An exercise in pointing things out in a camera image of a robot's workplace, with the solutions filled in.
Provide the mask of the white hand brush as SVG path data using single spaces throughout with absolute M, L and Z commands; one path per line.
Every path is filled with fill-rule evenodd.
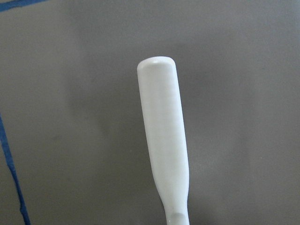
M 188 154 L 175 62 L 166 56 L 137 66 L 150 164 L 168 225 L 188 225 Z

